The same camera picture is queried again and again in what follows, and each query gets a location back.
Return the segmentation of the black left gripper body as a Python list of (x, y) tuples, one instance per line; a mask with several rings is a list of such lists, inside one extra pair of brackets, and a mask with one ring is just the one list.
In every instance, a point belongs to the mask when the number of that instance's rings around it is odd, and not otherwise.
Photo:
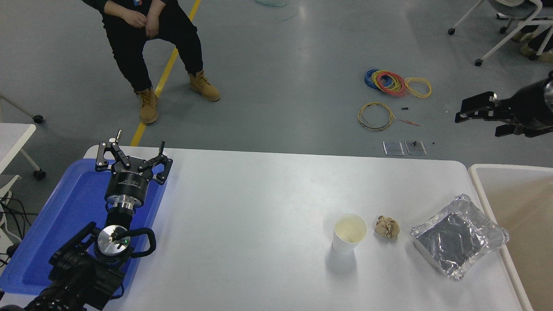
[(152, 179), (151, 172), (135, 172), (123, 170), (112, 173), (107, 190), (105, 191), (105, 200), (109, 201), (113, 197), (130, 196), (138, 201), (144, 201), (146, 198), (149, 181)]

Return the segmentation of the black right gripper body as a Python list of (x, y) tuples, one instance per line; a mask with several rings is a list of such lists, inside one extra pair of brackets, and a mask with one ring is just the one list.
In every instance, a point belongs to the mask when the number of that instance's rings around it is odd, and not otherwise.
[(500, 100), (495, 95), (496, 108), (509, 111), (505, 125), (496, 130), (549, 130), (550, 81), (544, 79), (521, 88), (512, 97)]

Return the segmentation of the person's left hand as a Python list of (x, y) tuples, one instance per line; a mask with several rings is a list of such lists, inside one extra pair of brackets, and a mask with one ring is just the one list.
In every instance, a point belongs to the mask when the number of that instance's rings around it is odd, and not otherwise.
[(145, 26), (145, 33), (148, 39), (156, 37), (159, 33), (159, 18), (166, 6), (162, 0), (152, 0), (150, 8), (148, 10), (147, 24)]

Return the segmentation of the person's right hand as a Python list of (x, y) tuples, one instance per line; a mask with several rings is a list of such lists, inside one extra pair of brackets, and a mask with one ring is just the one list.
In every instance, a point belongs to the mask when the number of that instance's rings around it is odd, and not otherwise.
[(147, 18), (146, 16), (144, 16), (144, 14), (129, 9), (126, 9), (124, 11), (124, 13), (122, 14), (122, 19), (124, 19), (124, 21), (130, 26), (138, 29), (145, 28), (147, 24)]

